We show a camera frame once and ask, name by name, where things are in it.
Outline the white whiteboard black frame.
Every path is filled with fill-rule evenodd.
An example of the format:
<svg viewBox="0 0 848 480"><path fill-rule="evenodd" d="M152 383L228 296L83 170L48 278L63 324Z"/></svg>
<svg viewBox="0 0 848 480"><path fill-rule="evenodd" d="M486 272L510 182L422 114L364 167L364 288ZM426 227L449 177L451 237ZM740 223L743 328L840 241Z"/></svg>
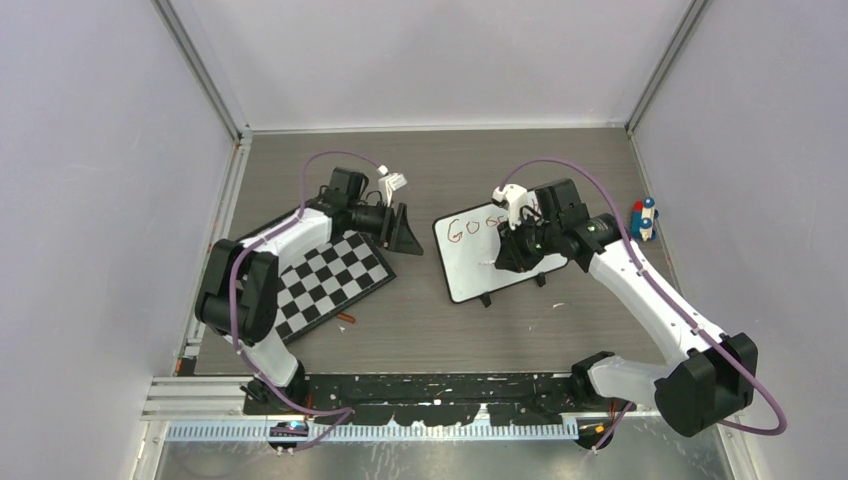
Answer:
<svg viewBox="0 0 848 480"><path fill-rule="evenodd" d="M505 220L505 212L492 204L480 204L434 220L436 250L452 303L480 300L488 307L492 293L525 281L542 287L547 274L567 265L565 259L553 256L526 273L479 265L495 260L500 247L497 227Z"/></svg>

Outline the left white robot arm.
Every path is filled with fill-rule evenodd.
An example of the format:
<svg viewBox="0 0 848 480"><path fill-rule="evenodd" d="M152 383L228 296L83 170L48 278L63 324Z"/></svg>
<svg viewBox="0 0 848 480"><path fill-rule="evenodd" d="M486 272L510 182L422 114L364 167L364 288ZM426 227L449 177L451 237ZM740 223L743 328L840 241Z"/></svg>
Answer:
<svg viewBox="0 0 848 480"><path fill-rule="evenodd" d="M384 252L423 253L406 204L392 203L405 176L378 171L374 204L366 174L335 168L302 207L211 247L195 316L257 368L246 392L284 414L298 412L308 395L305 368L288 343L393 280Z"/></svg>

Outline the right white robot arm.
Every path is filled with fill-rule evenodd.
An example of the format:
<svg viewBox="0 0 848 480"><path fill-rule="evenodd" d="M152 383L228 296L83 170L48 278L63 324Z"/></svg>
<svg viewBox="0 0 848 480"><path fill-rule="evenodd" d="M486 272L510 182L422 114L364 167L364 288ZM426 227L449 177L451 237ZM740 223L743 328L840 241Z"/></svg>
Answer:
<svg viewBox="0 0 848 480"><path fill-rule="evenodd" d="M753 340L708 321L689 325L691 306L655 274L612 214L590 215L572 180L532 191L507 184L493 191L492 202L507 213L497 228L496 269L527 273L552 257L577 264L615 295L663 355L663 363L646 364L602 351L573 364L569 388L577 406L591 411L608 399L632 401L692 437L753 402Z"/></svg>

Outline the black white chessboard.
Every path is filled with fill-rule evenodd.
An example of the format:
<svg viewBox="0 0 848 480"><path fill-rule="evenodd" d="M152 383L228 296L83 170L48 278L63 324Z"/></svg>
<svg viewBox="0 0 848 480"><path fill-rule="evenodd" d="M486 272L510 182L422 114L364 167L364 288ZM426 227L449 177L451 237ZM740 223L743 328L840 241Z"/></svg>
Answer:
<svg viewBox="0 0 848 480"><path fill-rule="evenodd" d="M306 221L235 243L224 268L224 280L236 283L238 337L249 346L288 344L395 278L364 234L333 235Z"/></svg>

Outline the blue red toy car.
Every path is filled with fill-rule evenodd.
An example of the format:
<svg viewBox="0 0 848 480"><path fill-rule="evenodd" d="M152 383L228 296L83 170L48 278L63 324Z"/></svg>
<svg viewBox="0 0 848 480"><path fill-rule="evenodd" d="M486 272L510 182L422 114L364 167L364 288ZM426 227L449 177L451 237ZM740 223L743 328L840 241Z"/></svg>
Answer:
<svg viewBox="0 0 848 480"><path fill-rule="evenodd" d="M658 236L657 220L659 210L653 197L637 200L632 207L630 235L642 242L653 241Z"/></svg>

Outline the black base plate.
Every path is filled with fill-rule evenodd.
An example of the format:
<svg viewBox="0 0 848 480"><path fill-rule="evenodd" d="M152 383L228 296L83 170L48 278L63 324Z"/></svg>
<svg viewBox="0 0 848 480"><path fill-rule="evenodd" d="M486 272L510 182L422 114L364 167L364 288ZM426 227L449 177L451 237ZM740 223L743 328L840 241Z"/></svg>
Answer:
<svg viewBox="0 0 848 480"><path fill-rule="evenodd" d="M466 426L487 413L493 426L553 425L565 413L617 414L627 402L580 394L569 374L315 374L292 400L308 409L350 408L346 425Z"/></svg>

